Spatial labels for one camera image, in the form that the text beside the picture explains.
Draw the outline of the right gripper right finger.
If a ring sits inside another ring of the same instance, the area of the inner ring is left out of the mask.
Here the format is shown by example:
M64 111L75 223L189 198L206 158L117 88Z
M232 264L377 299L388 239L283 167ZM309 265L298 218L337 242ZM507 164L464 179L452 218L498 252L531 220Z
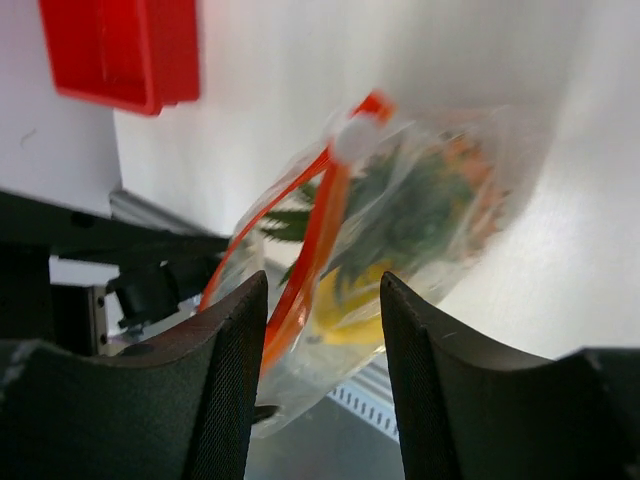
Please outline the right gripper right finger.
M548 360L428 303L392 273L381 315L408 479L635 479L639 352Z

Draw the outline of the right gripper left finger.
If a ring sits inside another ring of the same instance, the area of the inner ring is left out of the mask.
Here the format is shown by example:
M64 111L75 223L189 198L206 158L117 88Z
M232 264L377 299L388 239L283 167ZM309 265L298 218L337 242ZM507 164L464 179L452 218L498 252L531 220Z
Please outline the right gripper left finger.
M265 337L253 274L201 313L113 357L1 344L5 479L240 479Z

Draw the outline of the yellow toy lemon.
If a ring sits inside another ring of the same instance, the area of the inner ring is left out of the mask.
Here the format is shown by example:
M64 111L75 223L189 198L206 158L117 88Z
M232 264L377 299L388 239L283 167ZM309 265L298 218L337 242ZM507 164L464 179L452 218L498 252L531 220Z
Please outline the yellow toy lemon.
M388 262L368 267L349 284L340 268L330 271L314 294L311 330L322 343L334 346L381 345L384 342L379 289Z

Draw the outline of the toy pineapple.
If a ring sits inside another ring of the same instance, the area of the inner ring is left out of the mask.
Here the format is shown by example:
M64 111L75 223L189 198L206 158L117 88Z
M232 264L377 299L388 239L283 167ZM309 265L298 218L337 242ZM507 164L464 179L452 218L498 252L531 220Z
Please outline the toy pineapple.
M341 231L318 283L333 269L352 284L368 267L444 296L496 229L504 190L498 156L471 134L385 139L349 181Z

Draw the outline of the clear zip top bag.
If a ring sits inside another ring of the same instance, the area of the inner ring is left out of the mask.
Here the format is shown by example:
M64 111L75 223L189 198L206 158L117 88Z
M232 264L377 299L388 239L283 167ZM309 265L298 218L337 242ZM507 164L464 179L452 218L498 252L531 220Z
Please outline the clear zip top bag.
M272 281L256 417L264 438L384 349L379 288L393 273L443 299L498 229L509 189L507 109L401 111L381 91L338 111L237 223L201 303L293 250Z

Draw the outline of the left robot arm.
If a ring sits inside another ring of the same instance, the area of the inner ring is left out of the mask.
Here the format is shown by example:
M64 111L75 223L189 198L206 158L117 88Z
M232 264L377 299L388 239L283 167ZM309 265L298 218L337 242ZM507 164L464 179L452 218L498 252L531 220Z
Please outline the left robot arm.
M228 243L2 192L1 337L103 355L108 295L122 308L119 327L133 331L159 322L204 290ZM116 267L119 274L103 285L54 283L52 257Z

